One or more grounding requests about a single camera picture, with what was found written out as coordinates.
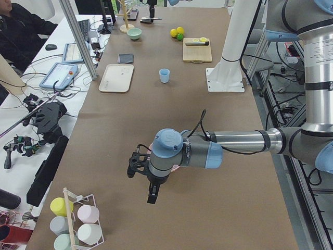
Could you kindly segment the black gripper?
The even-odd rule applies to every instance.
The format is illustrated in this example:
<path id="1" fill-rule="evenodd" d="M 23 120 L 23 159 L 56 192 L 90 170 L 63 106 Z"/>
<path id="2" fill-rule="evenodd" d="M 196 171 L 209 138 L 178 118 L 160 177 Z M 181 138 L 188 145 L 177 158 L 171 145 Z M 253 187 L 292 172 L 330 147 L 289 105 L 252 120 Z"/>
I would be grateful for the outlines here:
<path id="1" fill-rule="evenodd" d="M 149 5 L 149 17 L 155 17 L 155 6 L 157 5 L 157 0 L 140 0 L 144 5 Z"/>
<path id="2" fill-rule="evenodd" d="M 147 179 L 150 181 L 147 203 L 155 204 L 158 197 L 158 186 L 162 185 L 167 181 L 170 173 L 163 174 L 161 177 L 158 176 L 157 173 L 153 173 L 149 169 L 149 156 L 149 154 L 134 152 L 129 158 L 127 176 L 129 178 L 133 178 L 135 173 L 140 173 L 146 176 Z"/>

